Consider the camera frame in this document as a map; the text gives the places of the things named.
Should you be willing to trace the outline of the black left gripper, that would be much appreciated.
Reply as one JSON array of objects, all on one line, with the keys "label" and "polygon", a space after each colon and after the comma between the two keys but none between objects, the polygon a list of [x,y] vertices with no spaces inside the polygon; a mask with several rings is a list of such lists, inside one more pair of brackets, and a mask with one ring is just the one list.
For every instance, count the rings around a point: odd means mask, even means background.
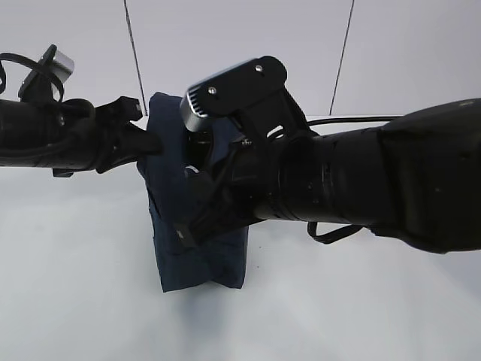
[{"label": "black left gripper", "polygon": [[142,155],[162,154],[161,138],[133,124],[140,118],[140,103],[131,97],[121,96],[95,108],[92,120],[75,123],[72,129],[80,139],[62,154],[65,164],[55,167],[53,176],[71,177],[82,171],[103,174]]}]

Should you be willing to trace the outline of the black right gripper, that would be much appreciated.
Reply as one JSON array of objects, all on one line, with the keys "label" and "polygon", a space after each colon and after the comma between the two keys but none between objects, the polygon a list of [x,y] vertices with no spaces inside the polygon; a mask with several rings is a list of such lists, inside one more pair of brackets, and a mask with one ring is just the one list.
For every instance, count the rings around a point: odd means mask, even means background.
[{"label": "black right gripper", "polygon": [[265,220],[285,220],[281,205],[280,156],[286,132],[278,126],[257,142],[237,133],[210,135],[214,149],[226,142],[225,153],[187,177],[193,205],[174,221],[174,229],[187,247],[198,247]]}]

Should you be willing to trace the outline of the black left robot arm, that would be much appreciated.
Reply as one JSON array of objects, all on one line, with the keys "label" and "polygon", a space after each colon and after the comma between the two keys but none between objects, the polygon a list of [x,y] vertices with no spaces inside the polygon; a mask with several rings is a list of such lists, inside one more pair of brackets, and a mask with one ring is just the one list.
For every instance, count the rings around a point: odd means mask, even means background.
[{"label": "black left robot arm", "polygon": [[99,107],[85,99],[57,103],[1,102],[1,165],[50,168],[54,177],[103,174],[159,155],[158,135],[135,125],[139,101],[122,96]]}]

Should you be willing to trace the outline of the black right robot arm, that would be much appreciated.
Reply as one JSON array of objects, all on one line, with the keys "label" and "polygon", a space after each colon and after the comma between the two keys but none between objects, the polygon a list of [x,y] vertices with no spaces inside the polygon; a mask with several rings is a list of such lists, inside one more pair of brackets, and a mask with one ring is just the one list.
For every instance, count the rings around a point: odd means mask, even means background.
[{"label": "black right robot arm", "polygon": [[432,253],[479,249],[479,99],[330,135],[292,106],[256,105],[231,118],[244,137],[191,179],[200,204],[174,222],[184,244],[292,220],[323,244],[369,229]]}]

